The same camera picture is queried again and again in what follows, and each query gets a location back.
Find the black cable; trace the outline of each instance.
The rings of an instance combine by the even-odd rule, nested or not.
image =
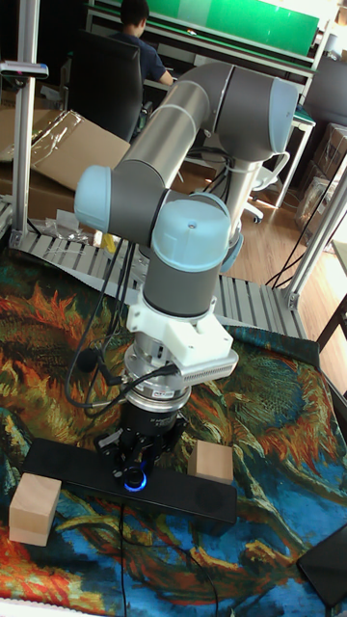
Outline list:
[[[141,377],[138,377],[137,379],[134,379],[134,381],[127,384],[125,388],[119,393],[119,395],[116,396],[112,401],[107,403],[106,406],[103,407],[100,411],[91,414],[91,412],[88,411],[88,407],[90,408],[92,406],[91,404],[89,406],[84,406],[84,413],[88,418],[97,418],[103,416],[111,407],[117,405],[128,392],[130,392],[136,386],[144,382],[146,379],[151,379],[152,377],[159,377],[161,375],[174,375],[177,370],[178,369],[175,364],[166,364],[165,366],[161,366],[160,368],[155,368],[150,373],[142,375]]]
[[[128,242],[126,253],[125,253],[125,257],[124,257],[124,261],[123,261],[123,264],[122,264],[122,266],[120,268],[120,275],[119,275],[118,284],[117,284],[117,293],[116,293],[116,296],[115,296],[114,306],[113,306],[113,310],[112,310],[112,313],[111,313],[110,323],[109,323],[109,327],[107,329],[106,338],[107,338],[107,336],[109,336],[114,331],[115,315],[118,314],[117,308],[118,308],[118,303],[119,303],[119,298],[120,298],[120,288],[121,288],[121,285],[122,285],[124,277],[125,277],[126,268],[127,268],[127,264],[128,264],[128,258],[129,258],[130,250],[131,250],[132,246],[133,246],[133,243],[132,242]]]
[[[41,234],[41,232],[38,230],[38,228],[34,225],[34,223],[32,223],[30,219],[27,219],[27,221],[28,221],[28,225],[31,227],[31,229],[33,229],[33,230],[34,230],[34,232],[38,235],[38,237],[41,237],[41,236],[42,236],[42,234]]]
[[[123,551],[123,523],[124,523],[124,504],[120,507],[120,585],[121,594],[123,597],[124,617],[126,617],[126,595],[124,586],[124,551]]]
[[[105,290],[106,290],[108,281],[110,280],[110,276],[111,276],[111,273],[113,271],[113,268],[114,268],[114,265],[115,265],[115,262],[116,262],[116,259],[118,257],[119,252],[120,252],[120,245],[117,246],[115,254],[112,257],[111,263],[108,266],[108,270],[106,272],[105,281],[103,282],[103,285],[101,287],[101,290],[100,290],[100,293],[99,293],[99,297],[97,299],[96,306],[95,306],[95,308],[93,310],[93,313],[92,313],[91,317],[89,318],[89,321],[87,323],[86,329],[85,329],[84,333],[82,334],[80,342],[77,345],[77,348],[75,350],[75,353],[73,354],[70,366],[69,366],[68,371],[67,371],[67,377],[66,377],[65,384],[64,384],[65,396],[66,396],[67,401],[69,403],[71,403],[72,405],[74,405],[75,407],[78,407],[80,409],[89,409],[90,407],[95,408],[95,407],[100,407],[101,405],[105,405],[105,403],[100,403],[100,402],[98,402],[98,403],[79,403],[78,401],[73,400],[73,398],[70,396],[70,393],[69,393],[69,383],[70,383],[72,371],[73,371],[73,369],[74,369],[74,367],[76,365],[76,362],[77,362],[77,358],[78,358],[78,356],[79,356],[79,354],[81,352],[81,349],[82,349],[82,347],[83,347],[83,345],[84,345],[84,343],[86,341],[87,334],[88,334],[88,332],[89,332],[89,330],[91,328],[91,325],[92,325],[92,323],[94,321],[96,313],[98,312],[99,307],[100,307],[101,302],[102,302],[102,299],[103,299],[103,297],[105,295]]]
[[[289,270],[289,268],[291,268],[292,266],[295,266],[296,263],[298,263],[298,261],[301,261],[301,259],[303,258],[305,253],[303,253],[302,255],[300,255],[300,257],[298,257],[297,259],[295,259],[295,261],[293,261],[292,263],[289,263],[289,265],[285,266],[285,268],[282,268],[282,271],[285,272],[285,270]],[[271,279],[269,279],[269,281],[267,281],[265,284],[269,284],[269,282],[273,281],[276,278],[277,274],[275,274]]]
[[[274,277],[272,277],[269,281],[267,281],[267,282],[265,283],[265,285],[268,285],[268,284],[269,284],[269,282],[271,282],[273,279],[276,279],[276,280],[275,280],[274,284],[272,285],[272,289],[275,289],[277,286],[280,286],[280,285],[283,285],[283,284],[284,284],[284,282],[282,282],[282,283],[279,283],[279,285],[278,285],[278,282],[279,282],[279,280],[280,280],[280,277],[282,276],[283,272],[285,272],[285,270],[287,270],[288,268],[290,268],[292,265],[295,265],[296,261],[295,261],[294,263],[292,263],[292,264],[289,264],[289,265],[288,265],[288,263],[289,263],[289,261],[290,261],[291,257],[294,255],[295,251],[297,250],[297,248],[298,248],[298,246],[299,246],[299,244],[300,244],[300,241],[301,241],[302,237],[304,236],[305,231],[307,230],[307,227],[308,227],[308,225],[310,224],[310,222],[311,222],[311,220],[312,220],[313,216],[315,215],[316,211],[318,210],[318,208],[319,208],[320,204],[322,203],[323,199],[324,199],[324,198],[326,197],[326,195],[328,194],[328,191],[329,191],[329,189],[331,188],[332,183],[333,183],[333,181],[331,180],[331,181],[330,181],[330,183],[328,184],[328,186],[326,187],[326,190],[323,192],[323,194],[321,195],[320,199],[318,200],[318,203],[315,205],[315,207],[314,207],[314,209],[313,209],[312,213],[310,214],[310,216],[309,216],[309,218],[308,218],[308,220],[307,220],[307,223],[304,225],[304,228],[302,229],[302,232],[301,232],[301,234],[300,234],[300,236],[299,236],[298,240],[296,241],[294,248],[291,250],[291,252],[290,252],[290,254],[289,254],[289,257],[288,257],[288,258],[287,258],[287,260],[285,261],[285,263],[284,263],[283,267],[280,269],[280,271],[279,271],[279,272],[278,272],[278,273],[277,273]],[[287,279],[285,282],[289,282],[289,281],[291,281],[291,279],[292,279],[292,278],[293,278],[293,277],[290,277],[290,279]]]
[[[133,255],[134,255],[134,251],[135,251],[135,246],[136,245],[133,244],[133,243],[128,243],[128,247],[127,247],[127,250],[126,250],[124,262],[123,262],[123,265],[121,266],[121,269],[120,269],[120,275],[119,275],[118,284],[117,284],[117,293],[116,293],[116,297],[115,297],[115,303],[114,303],[113,311],[112,311],[111,317],[110,317],[110,324],[109,324],[109,327],[108,327],[108,330],[107,330],[107,334],[105,336],[104,344],[102,345],[102,348],[101,348],[101,355],[102,355],[102,357],[103,357],[103,355],[104,355],[104,353],[105,353],[105,351],[107,349],[107,345],[109,344],[112,336],[114,335],[114,331],[115,331],[115,329],[116,329],[116,327],[117,327],[117,325],[119,323],[118,317],[121,315],[121,311],[122,311],[122,308],[123,308],[123,305],[124,305],[124,298],[125,298],[125,294],[126,294],[126,289],[127,289],[127,285],[128,285],[128,281],[129,281],[129,276],[126,277],[126,274],[127,274],[127,271],[129,271],[129,273],[130,273],[131,263],[132,263],[132,259],[133,259]],[[129,256],[129,253],[130,253],[130,247],[132,247],[133,250],[131,252],[130,264],[129,264],[129,267],[127,268],[127,261],[128,261],[128,256]],[[120,286],[121,286],[122,280],[124,278],[124,274],[125,274],[125,282],[124,282],[123,293],[122,293],[122,296],[121,296],[120,307],[119,307],[119,310],[118,310],[118,317],[117,317],[116,325],[113,328],[112,322],[113,322],[114,317],[115,317],[115,313],[116,313],[116,309],[117,309],[117,304],[118,304],[118,301],[119,301],[119,295],[120,295]],[[85,404],[89,404],[89,399],[90,399],[90,396],[91,396],[91,394],[93,392],[93,387],[94,387],[94,384],[95,384],[95,381],[97,379],[97,376],[98,376],[99,372],[100,372],[100,369],[99,369],[99,366],[97,366],[95,371],[94,371],[94,374],[93,374],[93,377],[92,377],[92,380],[91,380],[91,383],[90,383],[90,386],[89,386],[89,389],[88,389],[88,392],[87,392]]]
[[[142,549],[167,549],[167,548],[174,549],[174,550],[178,550],[179,552],[183,553],[186,557],[189,557],[189,559],[191,559],[201,569],[201,571],[203,572],[203,575],[205,576],[205,578],[208,580],[208,582],[210,583],[212,587],[213,595],[214,595],[214,602],[215,602],[215,607],[216,607],[215,617],[218,617],[219,599],[218,599],[218,592],[217,592],[216,586],[211,576],[207,572],[207,569],[204,568],[195,557],[193,557],[193,555],[191,554],[189,550],[182,549],[181,547],[178,547],[176,544],[171,544],[169,542],[165,542],[164,544],[161,544],[161,545],[150,545],[150,546],[137,543],[137,542],[131,542],[130,540],[127,540],[123,535],[123,524],[124,524],[124,505],[120,507],[120,527],[119,527],[120,529],[120,581],[121,581],[121,592],[123,595],[123,603],[124,603],[124,617],[126,617],[126,596],[125,596],[125,588],[124,588],[123,542],[126,542],[126,544],[129,544],[133,547],[140,547]]]
[[[204,187],[204,189],[202,189],[202,192],[205,193],[208,189],[211,188],[211,186],[213,186],[213,184],[215,184],[215,182],[217,182],[217,180],[221,177],[221,175],[223,175],[225,172],[224,169],[222,169],[221,172],[219,172],[212,180],[212,182],[210,182],[209,184],[207,184],[207,186]]]
[[[135,253],[135,247],[136,247],[136,245],[135,245],[134,242],[129,242],[127,250],[126,250],[126,255],[125,255],[125,258],[124,258],[124,263],[123,263],[124,274],[121,277],[121,282],[118,282],[118,289],[117,289],[116,302],[115,302],[115,310],[114,310],[112,318],[110,320],[110,325],[108,327],[107,336],[112,335],[115,332],[115,330],[117,329],[117,327],[118,327],[118,325],[120,323],[120,316],[121,316],[121,312],[122,312],[123,307],[124,307],[125,295],[126,295],[127,287],[129,285],[129,278],[130,278],[132,261],[133,261],[134,253]],[[119,305],[118,310],[116,312],[116,304],[118,303],[118,300],[119,300],[120,287],[121,287],[122,283],[123,283],[123,289],[122,289],[122,294],[121,294],[121,297],[120,297],[120,305]]]

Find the cardboard box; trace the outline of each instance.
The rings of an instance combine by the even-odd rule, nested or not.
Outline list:
[[[8,142],[0,156],[2,195],[13,192],[13,135],[14,110],[0,111],[0,145]],[[57,209],[73,212],[74,191],[85,169],[90,165],[114,168],[128,149],[127,142],[74,112],[35,112],[29,217],[44,221],[55,219]]]
[[[347,127],[330,123],[313,161],[327,179],[332,180],[345,158],[347,158]]]
[[[61,112],[34,110],[32,143]],[[0,162],[13,160],[15,109],[0,106]]]
[[[299,230],[303,230],[305,225],[309,221],[307,229],[305,231],[305,239],[307,244],[312,235],[318,230],[318,227],[322,222],[322,217],[325,214],[326,209],[329,208],[329,204],[335,190],[335,185],[329,186],[329,184],[330,182],[327,179],[321,177],[314,177],[309,186],[307,187],[305,195],[300,201],[298,209],[295,213],[295,221],[298,225]],[[321,200],[328,186],[329,188],[324,199],[318,205],[318,208],[313,214],[318,202]]]
[[[0,164],[0,195],[13,193],[12,163]],[[74,192],[38,172],[30,173],[28,216],[30,219],[55,219],[57,210],[73,212]]]
[[[305,192],[308,186],[311,184],[315,177],[320,177],[323,180],[328,180],[325,174],[319,169],[318,165],[314,161],[309,161],[305,173],[298,187],[297,197],[299,200],[304,198]]]
[[[7,107],[8,109],[15,108],[16,94],[10,90],[3,90],[1,93],[1,107]],[[42,96],[35,96],[34,109],[47,109],[47,99]]]
[[[75,112],[63,112],[32,145],[31,168],[76,190],[90,165],[114,169],[129,144]]]

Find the metal pole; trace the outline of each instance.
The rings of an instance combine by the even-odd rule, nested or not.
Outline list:
[[[298,305],[299,296],[313,270],[318,257],[339,226],[347,210],[347,168],[340,179],[332,200],[327,207],[322,222],[309,243],[300,265],[290,284],[283,290],[285,301],[290,309]]]
[[[18,61],[37,61],[40,0],[20,0]],[[18,247],[27,233],[30,147],[33,129],[35,79],[28,79],[16,95],[13,158],[13,232],[10,245]]]

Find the colorful tapestry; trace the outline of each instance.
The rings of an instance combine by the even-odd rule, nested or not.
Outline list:
[[[115,616],[123,615],[117,505],[62,490],[46,548],[8,539],[9,505],[32,440],[93,448],[96,435],[117,426],[119,408],[87,419],[64,395],[67,366],[96,299],[96,291],[53,266],[1,255],[0,597]],[[105,334],[112,306],[104,300],[88,341]],[[124,317],[107,357],[115,372],[132,339]],[[237,368],[227,379],[193,388],[184,408],[189,427],[160,464],[186,472],[197,438],[232,444],[237,523],[218,538],[185,518],[125,507],[124,538],[143,545],[124,543],[129,617],[215,615],[211,584],[180,549],[208,572],[220,617],[325,615],[296,566],[347,513],[346,445],[317,348],[253,329],[230,331]],[[73,373],[76,399],[83,400],[88,382],[88,375]],[[98,397],[117,393],[102,381],[96,390]]]

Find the office chair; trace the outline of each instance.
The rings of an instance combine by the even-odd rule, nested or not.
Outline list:
[[[67,108],[130,142],[143,104],[140,48],[79,31]]]
[[[279,160],[274,168],[274,170],[268,170],[266,167],[262,166],[259,169],[259,172],[256,176],[254,185],[252,187],[252,193],[256,191],[263,191],[270,184],[276,184],[279,179],[279,173],[282,171],[283,167],[287,164],[290,158],[289,152],[282,152],[280,155],[275,154],[274,156],[278,156]],[[256,223],[260,223],[263,219],[263,213],[251,203],[245,205],[245,210],[248,210],[254,215],[254,221]]]

